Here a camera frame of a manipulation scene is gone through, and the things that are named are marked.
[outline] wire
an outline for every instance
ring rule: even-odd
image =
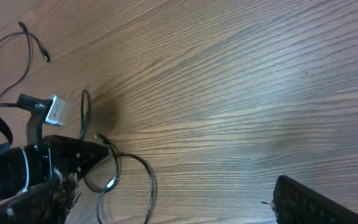
[[[7,88],[5,88],[5,90],[2,91],[2,93],[0,94],[0,99],[1,97],[3,97],[10,89],[12,89],[13,87],[15,87],[17,84],[19,84],[21,81],[23,81],[23,79],[27,76],[29,70],[30,70],[30,65],[31,65],[31,58],[32,58],[32,47],[31,47],[31,42],[30,42],[30,36],[33,37],[35,39],[35,41],[37,42],[37,45],[41,51],[42,56],[44,57],[44,59],[47,61],[47,63],[50,62],[50,57],[48,52],[42,47],[42,45],[40,44],[39,39],[34,35],[31,34],[30,32],[28,32],[26,26],[22,23],[19,22],[20,27],[23,29],[23,32],[15,32],[9,35],[4,36],[3,38],[0,39],[0,43],[4,40],[6,40],[9,37],[13,37],[16,35],[22,35],[25,34],[25,37],[27,39],[27,45],[29,47],[29,59],[27,61],[27,66],[24,70],[23,75],[20,77],[20,79],[18,79],[18,81],[16,81],[15,83],[13,83],[12,85],[8,86]]]
[[[86,114],[84,114],[85,97],[86,97],[87,104],[88,104],[88,107],[86,109]],[[81,140],[84,140],[86,132],[88,130],[89,123],[91,121],[91,109],[92,109],[91,96],[88,91],[83,90],[82,94],[81,94],[81,131],[80,131],[80,139]],[[149,208],[147,209],[147,214],[146,214],[146,218],[144,221],[145,224],[148,223],[150,220],[152,210],[153,210],[154,192],[155,192],[154,178],[153,178],[152,171],[151,171],[149,165],[147,165],[146,161],[144,161],[139,156],[129,154],[129,153],[118,152],[115,145],[110,140],[108,140],[106,137],[104,137],[100,134],[96,135],[95,137],[98,138],[99,140],[101,140],[102,143],[110,149],[113,159],[114,159],[114,162],[116,164],[116,171],[115,171],[114,177],[106,184],[104,189],[97,188],[97,187],[91,185],[88,182],[88,180],[86,179],[86,177],[83,178],[84,183],[92,192],[99,193],[98,200],[96,201],[96,217],[98,219],[98,223],[103,224],[100,219],[100,216],[99,216],[100,201],[101,201],[103,195],[112,191],[116,187],[116,185],[118,184],[118,181],[119,181],[119,174],[120,174],[120,167],[119,167],[119,161],[118,161],[119,157],[131,157],[133,159],[136,159],[144,166],[145,170],[147,171],[147,173],[149,175],[149,178],[150,178],[150,201],[149,201]]]
[[[5,107],[17,107],[17,105],[15,103],[0,103],[0,108]]]

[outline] wood surface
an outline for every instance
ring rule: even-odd
[[[154,170],[152,223],[275,223],[261,201],[282,174],[358,213],[358,1],[42,0],[20,20],[52,62],[35,49],[0,102],[57,93],[72,109],[45,134],[77,137],[89,90],[87,139],[103,133]],[[0,47],[0,92],[22,75],[25,48],[24,37]],[[25,144],[29,115],[0,115]],[[142,223],[147,173],[122,165],[102,218]],[[90,179],[102,186],[112,169]],[[97,195],[80,190],[67,223],[96,223]]]

